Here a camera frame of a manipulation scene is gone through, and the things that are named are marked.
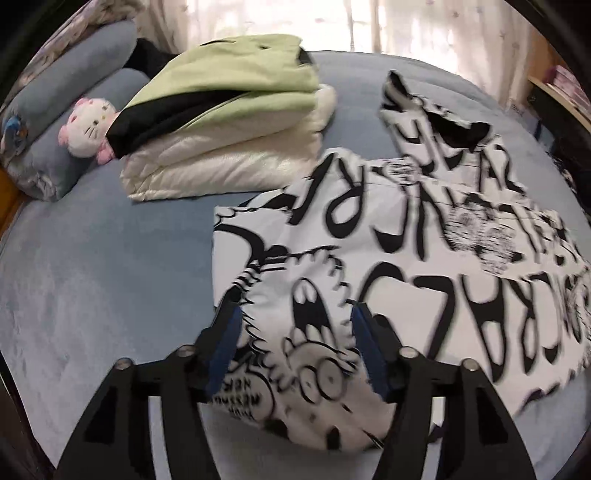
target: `hello kitty plush toy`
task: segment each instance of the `hello kitty plush toy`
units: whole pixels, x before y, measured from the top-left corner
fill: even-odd
[[[68,123],[60,128],[58,142],[67,145],[74,157],[96,155],[97,163],[104,165],[115,158],[106,134],[118,115],[119,112],[107,100],[81,98],[76,102]]]

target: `wooden shelf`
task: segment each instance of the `wooden shelf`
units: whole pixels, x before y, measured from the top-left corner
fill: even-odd
[[[566,98],[564,95],[559,93],[555,88],[550,85],[545,84],[544,82],[539,81],[534,77],[528,77],[528,80],[536,85],[540,90],[544,91],[548,95],[550,95],[554,100],[556,100],[562,107],[564,107],[568,113],[570,113],[573,117],[575,117],[578,122],[583,125],[587,131],[591,134],[591,122],[581,113],[579,112],[572,102]]]

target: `blue bedsheet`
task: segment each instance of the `blue bedsheet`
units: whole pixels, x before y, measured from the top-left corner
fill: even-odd
[[[569,188],[536,141],[469,82],[397,57],[319,52],[322,81],[339,95],[325,147],[395,157],[377,117],[381,85],[397,69],[412,92],[503,135],[519,180],[542,207],[558,210],[591,258],[591,231]],[[70,432],[113,362],[147,362],[192,341],[212,319],[213,208],[252,194],[133,204],[111,162],[83,176],[57,203],[31,202],[0,247],[0,349],[33,431],[57,463]],[[540,480],[561,468],[591,421],[591,376],[530,405],[517,419]],[[379,452],[307,450],[202,408],[222,479],[371,478]],[[158,477],[168,478],[154,422]],[[429,450],[433,478],[438,447]]]

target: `bolt head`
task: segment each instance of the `bolt head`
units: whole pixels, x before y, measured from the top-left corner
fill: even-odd
[[[400,356],[403,356],[404,358],[416,358],[418,357],[418,352],[416,351],[416,349],[414,349],[411,346],[403,346],[398,353],[400,354]]]
[[[119,358],[119,360],[117,360],[115,362],[115,368],[117,370],[127,370],[133,364],[134,363],[131,360],[131,358],[123,357],[123,358]]]
[[[194,345],[183,345],[178,348],[177,355],[181,358],[186,358],[188,356],[192,356],[195,354],[195,346]]]
[[[475,372],[476,370],[478,370],[480,368],[480,365],[478,365],[478,362],[476,360],[474,360],[473,358],[465,358],[462,361],[462,365],[466,370],[469,370],[470,372]]]

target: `blue gripper pad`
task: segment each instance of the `blue gripper pad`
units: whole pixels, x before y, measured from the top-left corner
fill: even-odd
[[[242,331],[242,309],[234,305],[235,307],[227,313],[229,318],[226,330],[222,333],[209,361],[209,381],[205,387],[208,398],[215,395],[222,387],[223,378],[236,353],[236,344]]]
[[[366,315],[369,314],[369,309],[364,304],[353,305],[351,311],[353,335],[365,364],[371,387],[382,399],[386,400],[391,390],[388,384],[388,368],[368,325]]]

